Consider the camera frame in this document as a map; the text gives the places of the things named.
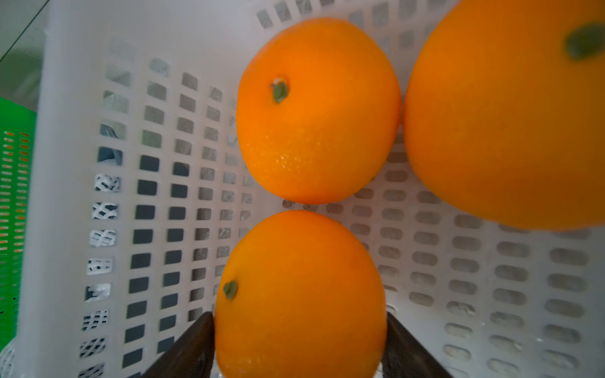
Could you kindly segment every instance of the oval hole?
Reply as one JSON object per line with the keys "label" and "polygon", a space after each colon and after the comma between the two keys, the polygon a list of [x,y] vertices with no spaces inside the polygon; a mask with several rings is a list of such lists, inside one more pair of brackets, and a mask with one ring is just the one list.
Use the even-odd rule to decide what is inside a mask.
{"label": "oval hole", "polygon": [[378,254],[382,257],[390,258],[390,259],[398,259],[401,257],[401,251],[399,248],[388,247],[388,246],[380,246],[378,247]]}
{"label": "oval hole", "polygon": [[435,266],[437,265],[437,256],[427,252],[414,252],[412,254],[412,260],[416,264]]}
{"label": "oval hole", "polygon": [[518,306],[524,305],[528,301],[527,296],[522,292],[508,290],[505,288],[495,289],[492,294],[492,297],[498,302],[514,304]]}
{"label": "oval hole", "polygon": [[585,266],[588,264],[588,254],[584,251],[555,248],[551,250],[551,260],[558,264]]}
{"label": "oval hole", "polygon": [[416,292],[411,292],[409,295],[409,299],[412,303],[427,307],[431,307],[433,305],[433,302],[435,301],[430,295]]}
{"label": "oval hole", "polygon": [[453,258],[450,266],[458,272],[475,273],[479,271],[479,263],[475,260]]}
{"label": "oval hole", "polygon": [[454,345],[445,345],[443,347],[443,352],[447,354],[449,357],[455,358],[461,361],[470,361],[473,357],[471,352],[464,348],[455,347]]}
{"label": "oval hole", "polygon": [[454,224],[464,229],[479,229],[483,225],[483,220],[474,215],[460,214],[454,218]]}
{"label": "oval hole", "polygon": [[462,339],[467,339],[473,334],[472,329],[456,323],[447,323],[445,331],[452,336],[461,337]]}
{"label": "oval hole", "polygon": [[472,318],[475,316],[475,307],[473,305],[469,305],[467,303],[451,301],[445,306],[449,312],[452,314],[466,316],[468,318]]}
{"label": "oval hole", "polygon": [[448,284],[448,287],[454,293],[475,295],[477,293],[477,285],[468,281],[461,281],[459,279],[453,279]]}
{"label": "oval hole", "polygon": [[412,272],[412,274],[410,274],[410,279],[413,283],[418,285],[435,286],[435,283],[437,282],[435,276],[421,272]]}
{"label": "oval hole", "polygon": [[390,221],[400,221],[404,219],[404,212],[399,209],[383,209],[382,217]]}
{"label": "oval hole", "polygon": [[496,246],[496,251],[502,256],[525,258],[529,256],[529,246],[512,241],[501,241]]}
{"label": "oval hole", "polygon": [[499,312],[499,311],[491,313],[491,315],[489,316],[489,320],[491,320],[492,323],[494,323],[494,324],[501,325],[502,327],[509,327],[509,328],[525,327],[525,321],[520,316],[513,315],[513,314],[507,314],[507,313]]}
{"label": "oval hole", "polygon": [[542,361],[561,369],[577,369],[580,362],[576,357],[570,354],[557,352],[554,350],[545,350],[542,352]]}
{"label": "oval hole", "polygon": [[372,215],[372,209],[367,206],[353,206],[353,215],[368,218]]}
{"label": "oval hole", "polygon": [[548,276],[548,286],[569,290],[570,292],[583,292],[586,290],[586,281],[581,277],[553,273]]}
{"label": "oval hole", "polygon": [[582,340],[580,332],[571,328],[562,327],[560,325],[545,325],[543,332],[544,336],[550,339],[565,342],[568,344],[577,344]]}
{"label": "oval hole", "polygon": [[399,270],[388,265],[378,265],[378,273],[389,277],[399,276]]}
{"label": "oval hole", "polygon": [[414,241],[419,244],[426,244],[428,246],[436,246],[439,243],[439,235],[432,232],[417,231],[414,234]]}
{"label": "oval hole", "polygon": [[581,318],[584,316],[584,307],[577,303],[561,299],[549,299],[546,301],[544,308],[550,313],[569,316],[570,318]]}
{"label": "oval hole", "polygon": [[496,276],[511,281],[525,282],[528,280],[529,272],[523,268],[499,265],[494,269]]}
{"label": "oval hole", "polygon": [[462,250],[477,251],[481,249],[481,240],[470,236],[454,236],[452,245]]}
{"label": "oval hole", "polygon": [[493,335],[489,337],[489,343],[499,350],[503,350],[511,353],[521,352],[523,347],[520,343],[508,337]]}
{"label": "oval hole", "polygon": [[383,227],[380,229],[380,236],[390,240],[400,240],[404,237],[404,232],[393,227]]}
{"label": "oval hole", "polygon": [[517,378],[519,374],[521,374],[521,371],[516,365],[495,358],[490,358],[487,361],[487,366],[491,371],[511,378]]}
{"label": "oval hole", "polygon": [[439,222],[441,222],[441,215],[434,211],[418,211],[414,219],[416,219],[418,223],[439,224]]}

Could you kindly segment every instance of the rectangular hole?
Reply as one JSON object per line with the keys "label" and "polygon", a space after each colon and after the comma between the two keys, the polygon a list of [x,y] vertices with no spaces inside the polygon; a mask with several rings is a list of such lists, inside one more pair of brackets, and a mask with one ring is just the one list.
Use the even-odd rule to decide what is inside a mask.
{"label": "rectangular hole", "polygon": [[178,303],[178,294],[164,295],[160,301],[160,309],[174,307]]}
{"label": "rectangular hole", "polygon": [[240,212],[240,221],[246,221],[248,218],[252,216],[252,212],[250,210],[242,210]]}
{"label": "rectangular hole", "polygon": [[258,21],[261,23],[263,29],[268,29],[273,26],[273,21],[269,17],[267,10],[263,9],[257,13]]}
{"label": "rectangular hole", "polygon": [[171,184],[170,197],[187,198],[187,185]]}
{"label": "rectangular hole", "polygon": [[206,268],[197,268],[191,270],[191,281],[199,281],[206,278]]}
{"label": "rectangular hole", "polygon": [[140,293],[149,289],[149,277],[133,278],[128,281],[128,293]]}
{"label": "rectangular hole", "polygon": [[185,219],[186,209],[184,207],[171,206],[168,209],[169,220],[183,220]]}
{"label": "rectangular hole", "polygon": [[243,204],[251,205],[252,204],[252,194],[250,194],[250,193],[242,193],[241,194],[241,202]]}
{"label": "rectangular hole", "polygon": [[204,138],[217,142],[218,141],[218,130],[207,126],[204,129]]}
{"label": "rectangular hole", "polygon": [[208,107],[206,108],[206,118],[216,122],[220,122],[221,111],[208,105]]}
{"label": "rectangular hole", "polygon": [[120,178],[105,174],[94,176],[94,190],[98,192],[120,192]]}
{"label": "rectangular hole", "polygon": [[193,261],[201,261],[208,258],[208,248],[196,248],[193,251]]}
{"label": "rectangular hole", "polygon": [[237,179],[237,175],[235,173],[231,173],[231,172],[223,173],[223,183],[224,184],[235,184],[236,179]]}
{"label": "rectangular hole", "polygon": [[97,302],[107,299],[111,294],[111,284],[96,284],[86,287],[84,302]]}
{"label": "rectangular hole", "polygon": [[288,5],[285,1],[275,4],[275,11],[277,12],[277,16],[280,18],[281,22],[286,22],[292,19],[290,9],[288,9]]}
{"label": "rectangular hole", "polygon": [[217,248],[217,258],[229,257],[231,248],[229,246],[221,246]]}
{"label": "rectangular hole", "polygon": [[193,310],[189,310],[189,312],[187,313],[187,320],[189,322],[196,321],[203,313],[204,313],[204,309],[201,307],[194,308]]}
{"label": "rectangular hole", "polygon": [[97,162],[106,165],[121,166],[122,152],[119,149],[109,147],[99,147],[97,152]]}
{"label": "rectangular hole", "polygon": [[180,163],[179,161],[175,161],[172,165],[172,174],[175,176],[189,176],[189,165],[187,163]]}
{"label": "rectangular hole", "polygon": [[135,363],[141,361],[143,359],[143,348],[137,349],[130,353],[124,354],[122,357],[122,369],[134,365]]}
{"label": "rectangular hole", "polygon": [[234,200],[235,200],[235,192],[222,191],[222,193],[221,193],[222,202],[233,202]]}
{"label": "rectangular hole", "polygon": [[364,28],[364,14],[360,10],[350,13],[348,21],[360,29]]}
{"label": "rectangular hole", "polygon": [[177,130],[193,134],[193,121],[187,118],[179,117],[177,120]]}
{"label": "rectangular hole", "polygon": [[147,94],[158,100],[166,101],[166,87],[151,80],[147,81]]}
{"label": "rectangular hole", "polygon": [[136,253],[130,259],[130,269],[147,268],[151,265],[151,253]]}
{"label": "rectangular hole", "polygon": [[117,37],[113,37],[110,40],[107,50],[111,54],[116,55],[117,57],[119,57],[123,60],[128,60],[128,61],[134,60],[134,56],[137,51],[135,46],[133,46],[127,42],[124,42],[123,40],[121,40]]}
{"label": "rectangular hole", "polygon": [[195,112],[195,100],[189,96],[181,94],[178,105],[185,110]]}
{"label": "rectangular hole", "polygon": [[164,124],[164,111],[153,106],[146,105],[143,113],[143,119],[149,122]]}
{"label": "rectangular hole", "polygon": [[141,134],[141,144],[144,146],[161,148],[162,135],[153,131],[143,130]]}
{"label": "rectangular hole", "polygon": [[120,122],[103,119],[101,120],[99,134],[105,137],[123,140],[124,138],[126,138],[126,125]]}
{"label": "rectangular hole", "polygon": [[128,113],[128,105],[129,101],[126,97],[113,93],[112,91],[103,92],[102,108],[126,114]]}
{"label": "rectangular hole", "polygon": [[177,325],[177,316],[176,315],[167,316],[165,318],[160,319],[159,330],[160,330],[160,332],[169,330],[170,328],[173,328],[175,325]]}
{"label": "rectangular hole", "polygon": [[126,307],[126,318],[134,318],[147,312],[147,301],[131,303]]}
{"label": "rectangular hole", "polygon": [[191,142],[186,140],[175,139],[174,140],[174,152],[177,154],[191,155]]}
{"label": "rectangular hole", "polygon": [[133,244],[149,244],[153,241],[152,229],[134,230],[132,233]]}
{"label": "rectangular hole", "polygon": [[210,147],[204,147],[201,150],[201,158],[204,160],[217,161],[217,150]]}
{"label": "rectangular hole", "polygon": [[183,229],[168,229],[166,230],[166,241],[171,243],[174,241],[183,241],[185,230]]}
{"label": "rectangular hole", "polygon": [[169,350],[173,344],[174,344],[174,336],[171,336],[167,339],[160,340],[157,343],[157,352],[163,353],[163,352]]}
{"label": "rectangular hole", "polygon": [[168,63],[160,58],[153,58],[149,61],[149,69],[161,76],[168,77]]}
{"label": "rectangular hole", "polygon": [[223,275],[223,270],[225,270],[225,265],[218,265],[216,267],[214,267],[214,276],[215,277],[220,277]]}
{"label": "rectangular hole", "polygon": [[139,180],[137,184],[137,193],[140,195],[156,195],[157,182],[148,180]]}
{"label": "rectangular hole", "polygon": [[416,13],[417,0],[399,0],[399,18],[409,19]]}
{"label": "rectangular hole", "polygon": [[206,181],[214,181],[214,169],[202,167],[200,168],[200,179]]}
{"label": "rectangular hole", "polygon": [[217,102],[221,102],[221,101],[223,101],[223,91],[220,90],[220,89],[218,89],[218,88],[215,88],[215,87],[211,86],[210,87],[210,95],[209,95],[209,97],[212,100],[215,100]]}
{"label": "rectangular hole", "polygon": [[187,72],[183,73],[183,78],[181,79],[181,84],[190,88],[194,91],[197,90],[197,77],[189,74]]}
{"label": "rectangular hole", "polygon": [[116,219],[117,204],[111,202],[93,202],[93,219]]}
{"label": "rectangular hole", "polygon": [[91,247],[111,247],[116,243],[116,230],[91,230],[88,242]]}
{"label": "rectangular hole", "polygon": [[181,273],[179,272],[164,273],[162,278],[162,287],[178,285],[180,280]]}
{"label": "rectangular hole", "polygon": [[203,201],[212,201],[214,191],[209,187],[201,187],[198,191],[198,199]]}
{"label": "rectangular hole", "polygon": [[414,30],[407,30],[399,35],[399,48],[402,50],[414,47]]}
{"label": "rectangular hole", "polygon": [[181,262],[183,251],[180,249],[166,252],[164,256],[164,265],[178,264]]}
{"label": "rectangular hole", "polygon": [[124,344],[139,340],[145,335],[145,324],[132,327],[124,331]]}
{"label": "rectangular hole", "polygon": [[212,209],[197,209],[197,220],[207,221],[210,220],[212,215]]}
{"label": "rectangular hole", "polygon": [[199,301],[204,298],[204,288],[195,288],[189,292],[189,302]]}
{"label": "rectangular hole", "polygon": [[231,228],[221,227],[218,229],[218,238],[222,239],[231,239]]}
{"label": "rectangular hole", "polygon": [[296,0],[296,7],[301,15],[306,15],[313,11],[311,8],[311,0]]}
{"label": "rectangular hole", "polygon": [[208,240],[210,238],[210,229],[195,229],[195,240]]}
{"label": "rectangular hole", "polygon": [[160,170],[160,159],[153,156],[141,155],[139,169],[144,171],[158,172]]}
{"label": "rectangular hole", "polygon": [[97,257],[88,260],[86,274],[88,276],[100,275],[111,272],[113,267],[112,257]]}
{"label": "rectangular hole", "polygon": [[237,165],[237,155],[233,155],[230,153],[225,153],[225,164],[227,165],[231,165],[231,166],[236,166]]}
{"label": "rectangular hole", "polygon": [[388,3],[383,2],[372,7],[372,20],[374,26],[383,26],[388,23]]}
{"label": "rectangular hole", "polygon": [[218,217],[221,221],[230,221],[233,220],[233,210],[221,210],[220,215]]}
{"label": "rectangular hole", "polygon": [[237,147],[237,135],[227,136],[227,145],[229,147]]}

